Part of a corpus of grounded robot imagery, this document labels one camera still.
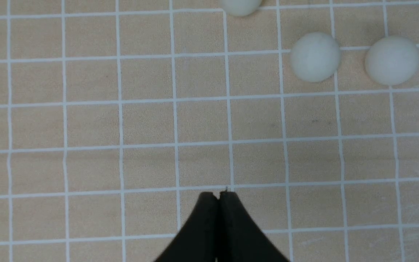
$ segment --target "grid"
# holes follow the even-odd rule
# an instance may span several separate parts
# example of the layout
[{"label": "grid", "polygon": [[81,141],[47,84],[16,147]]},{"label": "grid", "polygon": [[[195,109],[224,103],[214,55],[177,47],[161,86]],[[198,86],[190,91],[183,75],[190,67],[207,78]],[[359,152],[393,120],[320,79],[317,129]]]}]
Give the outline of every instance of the grid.
[{"label": "grid", "polygon": [[[399,175],[399,151],[398,151],[398,139],[405,138],[419,138],[418,131],[397,131],[396,129],[396,111],[394,106],[394,96],[404,95],[404,94],[419,94],[419,88],[378,88],[374,90],[348,90],[343,91],[339,88],[339,78],[338,74],[334,74],[333,78],[333,91],[319,91],[312,93],[298,93],[298,92],[286,92],[284,86],[284,69],[283,60],[285,60],[286,54],[289,53],[288,48],[283,46],[283,36],[281,26],[286,26],[281,22],[281,10],[287,9],[315,9],[315,8],[329,8],[330,17],[331,17],[331,34],[336,37],[335,29],[335,15],[334,10],[337,7],[381,7],[383,9],[383,22],[384,22],[384,31],[385,35],[389,35],[389,29],[387,24],[387,8],[388,6],[419,6],[419,1],[390,1],[387,2],[383,0],[382,2],[373,2],[373,3],[333,3],[332,0],[328,4],[315,4],[315,5],[282,5],[280,0],[276,0],[275,5],[272,6],[263,6],[261,10],[275,10],[276,11],[276,27],[277,27],[277,49],[273,50],[261,50],[261,51],[230,51],[229,48],[229,36],[228,36],[228,16],[226,13],[222,14],[223,18],[223,52],[192,52],[192,53],[176,53],[175,50],[175,28],[174,28],[174,14],[177,13],[221,13],[221,10],[218,8],[182,8],[182,9],[173,9],[173,1],[169,1],[168,8],[169,10],[151,10],[151,11],[120,11],[120,0],[115,1],[115,12],[101,12],[101,13],[66,13],[65,12],[65,1],[61,2],[61,12],[60,14],[53,15],[12,15],[11,14],[11,0],[7,1],[7,15],[0,15],[1,19],[7,20],[7,58],[0,59],[0,63],[7,64],[7,79],[8,79],[8,103],[0,103],[0,109],[7,109],[7,122],[8,122],[8,149],[0,149],[0,154],[7,154],[7,174],[8,174],[8,184],[9,189],[7,194],[0,194],[0,199],[8,199],[8,208],[9,208],[9,233],[8,241],[0,241],[0,246],[8,246],[8,259],[10,262],[15,261],[14,259],[14,246],[18,245],[30,245],[30,244],[55,244],[55,243],[65,243],[65,260],[71,260],[71,244],[79,242],[104,242],[104,241],[120,241],[121,242],[121,259],[123,262],[131,259],[133,253],[128,253],[128,244],[129,240],[142,240],[142,239],[162,239],[162,238],[171,238],[175,234],[128,234],[126,231],[127,221],[126,221],[126,195],[134,193],[151,193],[151,192],[176,192],[176,228],[180,229],[183,221],[181,221],[182,214],[182,197],[181,193],[195,191],[195,190],[222,190],[226,187],[229,187],[232,191],[239,190],[250,190],[250,189],[268,189],[274,190],[276,188],[285,188],[286,194],[286,220],[287,226],[285,229],[265,229],[263,228],[263,219],[255,214],[255,220],[260,222],[261,227],[263,228],[266,234],[287,234],[288,248],[286,250],[286,255],[292,260],[295,257],[302,257],[304,254],[299,251],[298,246],[296,246],[295,238],[296,233],[321,233],[321,232],[343,232],[343,242],[344,242],[344,260],[349,262],[354,259],[351,258],[351,250],[356,249],[356,246],[351,247],[349,242],[349,232],[360,231],[360,230],[373,230],[373,229],[397,229],[398,238],[399,238],[399,252],[400,258],[402,261],[406,260],[406,239],[404,235],[405,229],[419,229],[419,222],[403,222],[403,208],[401,204],[401,192],[399,183],[404,182],[419,182],[419,177],[401,177]],[[120,18],[123,15],[166,15],[169,14],[170,21],[170,54],[164,55],[121,55],[121,29],[120,29]],[[116,54],[110,56],[82,56],[82,57],[68,57],[66,55],[66,29],[65,29],[65,20],[70,17],[103,17],[103,16],[114,16],[115,17],[115,26],[116,26]],[[60,58],[23,58],[23,59],[14,59],[11,57],[11,20],[14,19],[44,19],[44,18],[61,18],[62,21],[62,56]],[[368,49],[368,45],[363,46],[350,46],[342,47],[344,51],[359,51]],[[269,95],[232,95],[231,94],[231,80],[230,80],[230,58],[235,56],[244,56],[244,55],[278,55],[278,76],[279,76],[279,94],[269,94]],[[177,94],[177,76],[176,76],[176,59],[177,58],[203,58],[203,57],[222,57],[224,59],[224,73],[225,73],[225,93],[226,95],[221,96],[205,96],[205,97],[193,97],[193,98],[180,98]],[[164,59],[169,58],[171,61],[171,71],[172,71],[172,98],[150,98],[150,99],[123,99],[123,82],[122,82],[122,64],[124,60],[133,60],[133,59]],[[112,60],[117,61],[117,86],[118,86],[118,100],[106,100],[106,101],[78,101],[72,102],[67,99],[68,84],[67,84],[67,74],[66,74],[66,63],[69,61],[100,61],[100,60]],[[13,86],[12,86],[12,66],[17,63],[37,63],[37,62],[61,62],[62,63],[62,72],[63,72],[63,99],[61,102],[49,102],[49,103],[13,103]],[[390,105],[390,132],[384,132],[380,134],[343,134],[343,124],[341,119],[344,119],[341,116],[341,104],[340,98],[347,95],[380,95],[388,94],[389,95],[389,105]],[[286,124],[286,111],[285,103],[288,98],[323,98],[333,96],[335,101],[335,116],[337,124],[337,136],[289,136],[288,128]],[[269,139],[233,139],[233,114],[231,112],[231,103],[234,101],[242,100],[256,100],[256,99],[278,99],[280,100],[280,115],[281,115],[281,125],[282,125],[282,136],[280,138],[269,138]],[[215,140],[215,141],[198,141],[198,142],[180,142],[179,141],[179,125],[178,125],[178,104],[184,102],[208,102],[208,101],[226,101],[227,106],[227,139]],[[124,142],[124,106],[132,104],[152,104],[152,103],[172,103],[173,108],[173,142],[169,143],[155,143],[155,144],[125,144]],[[118,107],[118,125],[119,125],[119,143],[116,146],[68,146],[68,107],[69,106],[93,106],[93,105],[117,105]],[[17,149],[13,148],[13,109],[14,108],[33,108],[33,107],[56,107],[61,106],[63,108],[63,147],[45,147],[45,148],[22,148]],[[344,142],[352,140],[366,140],[366,139],[392,139],[393,143],[393,158],[395,161],[395,176],[393,178],[382,178],[382,179],[346,179],[346,160],[344,157]],[[301,182],[291,182],[290,179],[290,168],[291,160],[289,158],[289,144],[294,142],[318,142],[318,141],[337,141],[339,146],[339,162],[340,162],[340,179],[334,181],[301,181]],[[281,143],[283,145],[283,159],[285,165],[285,182],[273,182],[273,183],[238,183],[236,182],[236,168],[235,168],[235,146],[246,145],[246,144],[269,144],[269,143]],[[230,167],[229,175],[230,179],[227,184],[213,184],[213,185],[203,185],[203,186],[183,186],[180,184],[181,175],[179,168],[180,159],[179,159],[179,149],[182,147],[198,147],[198,146],[227,146],[228,147],[228,163]],[[125,178],[124,178],[124,151],[130,149],[155,149],[155,148],[173,148],[174,149],[174,165],[176,173],[176,183],[175,186],[163,186],[163,187],[146,187],[138,189],[126,189]],[[118,190],[96,190],[96,191],[69,191],[69,182],[68,182],[68,154],[70,152],[78,151],[108,151],[108,150],[118,150],[119,151],[119,177],[120,177],[120,189]],[[63,175],[64,175],[64,192],[52,192],[52,193],[28,193],[28,194],[14,194],[12,189],[13,177],[12,177],[12,154],[14,153],[34,153],[34,152],[63,152]],[[397,201],[397,214],[398,219],[397,223],[383,223],[376,225],[348,225],[349,218],[347,218],[347,208],[346,205],[346,186],[347,185],[360,185],[360,184],[382,184],[382,183],[394,183],[396,189],[396,201]],[[292,207],[292,192],[293,188],[302,188],[305,186],[309,187],[321,187],[321,186],[339,186],[340,187],[340,201],[341,201],[341,212],[343,216],[343,225],[342,226],[293,226],[292,225],[292,216],[293,213]],[[101,195],[120,195],[120,224],[121,231],[120,234],[114,237],[71,237],[70,228],[69,228],[69,211],[70,197],[75,196],[101,196]],[[36,199],[44,197],[63,197],[65,204],[65,238],[50,238],[50,239],[34,239],[34,240],[14,240],[13,237],[13,212],[14,212],[14,199]]]}]

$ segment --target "white grid line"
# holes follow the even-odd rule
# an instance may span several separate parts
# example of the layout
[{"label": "white grid line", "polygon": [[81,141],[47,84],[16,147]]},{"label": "white grid line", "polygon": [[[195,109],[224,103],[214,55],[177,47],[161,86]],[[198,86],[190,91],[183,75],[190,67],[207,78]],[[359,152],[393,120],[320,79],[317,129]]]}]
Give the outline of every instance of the white grid line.
[{"label": "white grid line", "polygon": [[[353,47],[340,47],[341,50],[367,50],[369,46],[353,46]],[[289,53],[290,49],[281,49],[281,53]],[[162,59],[172,57],[206,57],[206,56],[226,56],[226,55],[266,55],[266,54],[278,54],[279,50],[251,50],[251,51],[228,51],[228,52],[216,52],[216,53],[175,53],[175,54],[163,54],[163,55],[120,55],[121,60],[125,59]],[[73,57],[54,57],[54,58],[21,58],[21,59],[10,59],[11,63],[41,63],[41,62],[56,62],[56,61],[90,61],[90,60],[116,60],[117,55],[110,56],[73,56]],[[0,63],[7,63],[7,59],[0,59]]]},{"label": "white grid line", "polygon": [[[394,117],[394,97],[392,93],[389,95],[389,104],[391,110],[391,129],[392,134],[395,134],[395,117]],[[395,191],[397,194],[397,218],[399,223],[399,242],[400,242],[400,255],[402,262],[405,262],[405,245],[404,245],[404,232],[402,228],[402,206],[400,204],[400,187],[399,187],[399,155],[397,147],[397,136],[392,138],[394,142],[394,161],[395,161]]]},{"label": "white grid line", "polygon": [[[383,20],[384,20],[384,35],[386,37],[389,36],[389,28],[387,25],[387,7],[386,7],[386,0],[382,0],[383,2]],[[396,192],[396,199],[397,199],[397,221],[398,221],[398,229],[399,229],[399,245],[400,245],[400,257],[401,261],[405,262],[405,245],[404,245],[404,233],[402,227],[402,207],[400,204],[400,188],[399,188],[399,151],[397,148],[397,136],[395,131],[395,115],[394,115],[394,96],[392,94],[392,86],[389,86],[389,108],[391,114],[391,130],[392,130],[392,142],[394,143],[394,161],[395,161],[395,192]]]},{"label": "white grid line", "polygon": [[[419,5],[419,1],[393,1],[393,2],[368,2],[368,3],[337,3],[332,4],[333,7],[372,7],[380,5]],[[304,9],[304,8],[327,8],[329,4],[312,4],[312,5],[273,5],[260,7],[260,10],[275,10],[275,9]],[[169,9],[169,10],[150,10],[150,11],[122,11],[119,15],[157,15],[167,13],[214,13],[222,12],[221,8],[183,8],[183,9]],[[116,12],[101,12],[101,13],[66,13],[65,17],[83,17],[83,16],[115,16]],[[44,15],[0,15],[0,19],[41,19],[41,18],[58,18],[61,14],[44,14]]]},{"label": "white grid line", "polygon": [[12,199],[12,66],[11,66],[11,0],[7,0],[7,181],[8,181],[8,206],[9,206],[9,262],[13,262],[13,199]]},{"label": "white grid line", "polygon": [[[65,192],[65,238],[70,238],[70,229],[69,229],[69,179],[67,171],[67,147],[68,147],[68,137],[67,137],[67,77],[65,73],[65,0],[61,0],[61,26],[62,26],[62,56],[63,56],[63,125],[64,125],[64,148],[63,148],[63,172],[64,172],[64,192]],[[65,260],[70,262],[70,244],[69,241],[65,242]]]},{"label": "white grid line", "polygon": [[[378,139],[378,138],[392,138],[392,137],[419,137],[419,133],[397,133],[397,134],[370,134],[370,135],[351,135],[342,136],[341,139]],[[233,144],[256,144],[256,143],[276,143],[276,142],[307,142],[307,141],[324,141],[337,140],[339,136],[312,136],[304,138],[286,138],[286,139],[251,139],[251,140],[233,140]],[[154,147],[170,147],[170,146],[213,146],[228,144],[228,141],[204,141],[204,142],[185,142],[185,143],[165,143],[165,144],[125,144],[123,148],[154,148]],[[83,151],[83,150],[108,150],[120,149],[121,146],[82,146],[82,147],[68,147],[67,151]],[[30,152],[58,152],[63,151],[63,147],[52,148],[31,148],[31,149],[12,149],[0,150],[3,153],[30,153]]]},{"label": "white grid line", "polygon": [[[372,229],[397,229],[397,224],[386,225],[369,225],[369,226],[353,226],[348,227],[348,230],[372,230]],[[419,228],[419,224],[404,224],[403,228]],[[343,231],[343,227],[307,227],[299,229],[267,229],[264,233],[297,233],[297,232],[331,232]],[[143,234],[143,235],[127,235],[126,240],[132,239],[153,239],[153,238],[172,238],[176,234]],[[70,238],[70,239],[43,239],[43,240],[25,240],[14,241],[13,245],[34,245],[34,244],[50,244],[50,243],[72,243],[72,242],[104,242],[104,241],[118,241],[123,237],[90,237],[90,238]],[[0,246],[10,245],[10,242],[0,242]]]},{"label": "white grid line", "polygon": [[171,68],[172,68],[172,105],[174,116],[174,157],[176,166],[176,202],[177,202],[177,230],[181,228],[181,204],[180,204],[180,175],[179,175],[179,135],[177,126],[177,86],[176,86],[176,56],[175,56],[175,41],[174,41],[174,16],[173,16],[173,2],[169,0],[169,24],[171,34]]},{"label": "white grid line", "polygon": [[[284,67],[282,57],[282,35],[281,35],[281,9],[279,0],[276,0],[276,23],[278,28],[278,61],[279,61],[279,92],[281,94],[281,124],[282,124],[282,139],[284,149],[284,167],[286,169],[285,183],[286,183],[286,209],[287,209],[287,227],[289,230],[292,229],[292,211],[291,211],[291,196],[289,188],[289,153],[287,150],[287,127],[286,127],[286,107],[284,95]],[[291,261],[294,260],[294,248],[293,248],[293,236],[292,232],[289,232],[289,258]]]},{"label": "white grid line", "polygon": [[234,147],[232,145],[232,115],[231,115],[231,82],[229,78],[229,56],[228,56],[228,35],[227,35],[227,14],[223,12],[224,30],[224,70],[226,71],[226,99],[227,99],[227,130],[229,147],[229,167],[231,173],[231,191],[234,191]]},{"label": "white grid line", "polygon": [[[312,93],[286,93],[286,94],[273,94],[273,95],[246,95],[246,96],[230,96],[229,99],[266,99],[266,98],[297,98],[303,96],[335,96],[339,95],[364,95],[364,94],[384,94],[384,93],[416,93],[419,88],[399,88],[399,89],[381,89],[381,90],[361,90],[361,91],[330,91],[330,92],[312,92]],[[166,102],[197,102],[197,101],[216,101],[227,100],[227,96],[208,96],[200,98],[163,98],[163,99],[139,99],[139,100],[122,100],[122,104],[129,103],[166,103]],[[13,108],[20,107],[38,107],[38,106],[97,106],[104,104],[119,104],[118,100],[105,100],[105,101],[77,101],[77,102],[53,102],[53,103],[17,103],[12,104]],[[7,104],[0,104],[0,108],[7,108]]]},{"label": "white grid line", "polygon": [[127,261],[125,243],[125,195],[124,195],[124,118],[122,104],[122,66],[121,66],[121,23],[119,20],[119,0],[115,0],[116,16],[116,54],[117,54],[117,93],[119,100],[119,178],[121,181],[121,236],[122,236],[122,261]]},{"label": "white grid line", "polygon": [[[377,184],[396,182],[397,179],[370,179],[370,180],[345,180],[345,181],[325,181],[325,182],[289,182],[289,183],[272,183],[272,184],[235,184],[234,188],[261,188],[261,187],[285,187],[285,186],[339,186],[341,184]],[[400,182],[419,182],[417,178],[399,178]],[[225,184],[215,186],[180,186],[179,190],[224,190]],[[140,188],[140,189],[124,189],[124,193],[137,192],[164,192],[176,191],[177,187],[158,187],[158,188]],[[54,192],[54,193],[30,193],[30,194],[12,194],[12,198],[31,198],[31,197],[56,197],[56,196],[85,196],[85,195],[106,195],[120,194],[121,190],[104,190],[104,191],[75,191],[75,192]],[[0,199],[7,199],[9,195],[0,195]]]},{"label": "white grid line", "polygon": [[[333,0],[329,0],[329,12],[331,15],[331,35],[336,38],[335,30],[335,18],[334,18],[334,7]],[[348,233],[348,222],[347,222],[347,203],[346,203],[346,191],[345,191],[345,162],[344,162],[344,146],[342,143],[342,125],[340,122],[340,106],[339,106],[339,84],[337,79],[337,71],[334,73],[334,95],[336,101],[336,121],[337,121],[337,133],[338,133],[338,144],[339,144],[339,157],[340,157],[340,193],[342,199],[342,217],[344,220],[344,250],[346,262],[349,262],[349,233]]]}]

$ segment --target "white sphere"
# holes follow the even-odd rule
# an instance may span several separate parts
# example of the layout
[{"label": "white sphere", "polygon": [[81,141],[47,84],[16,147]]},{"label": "white sphere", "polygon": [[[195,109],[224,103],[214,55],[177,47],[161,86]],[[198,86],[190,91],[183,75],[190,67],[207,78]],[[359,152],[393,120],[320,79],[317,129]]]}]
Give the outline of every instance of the white sphere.
[{"label": "white sphere", "polygon": [[246,16],[258,9],[263,0],[219,0],[219,6],[229,15]]},{"label": "white sphere", "polygon": [[371,79],[379,84],[398,85],[418,71],[419,51],[408,38],[385,37],[371,46],[364,65]]},{"label": "white sphere", "polygon": [[307,33],[291,50],[292,70],[303,81],[326,80],[334,75],[339,64],[339,44],[327,33]]}]

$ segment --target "beige table surface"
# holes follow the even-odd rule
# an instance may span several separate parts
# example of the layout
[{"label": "beige table surface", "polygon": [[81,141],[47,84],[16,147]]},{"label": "beige table surface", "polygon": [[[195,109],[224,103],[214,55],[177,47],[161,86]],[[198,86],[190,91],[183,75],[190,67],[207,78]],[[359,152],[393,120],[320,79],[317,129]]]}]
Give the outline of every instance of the beige table surface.
[{"label": "beige table surface", "polygon": [[[289,48],[331,33],[321,83]],[[228,187],[295,262],[419,262],[419,1],[0,0],[0,262],[145,262]]]}]

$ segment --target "white ball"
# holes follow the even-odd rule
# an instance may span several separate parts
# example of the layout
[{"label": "white ball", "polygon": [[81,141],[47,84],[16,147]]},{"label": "white ball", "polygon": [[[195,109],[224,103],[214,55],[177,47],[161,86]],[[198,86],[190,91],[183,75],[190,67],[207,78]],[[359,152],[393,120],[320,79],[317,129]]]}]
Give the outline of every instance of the white ball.
[{"label": "white ball", "polygon": [[263,0],[219,0],[219,6],[229,15],[246,16],[258,9]]},{"label": "white ball", "polygon": [[419,51],[410,39],[389,36],[369,49],[364,65],[371,79],[379,84],[401,84],[418,70]]},{"label": "white ball", "polygon": [[339,44],[327,33],[307,33],[291,50],[292,70],[303,81],[326,80],[334,75],[339,64]]}]

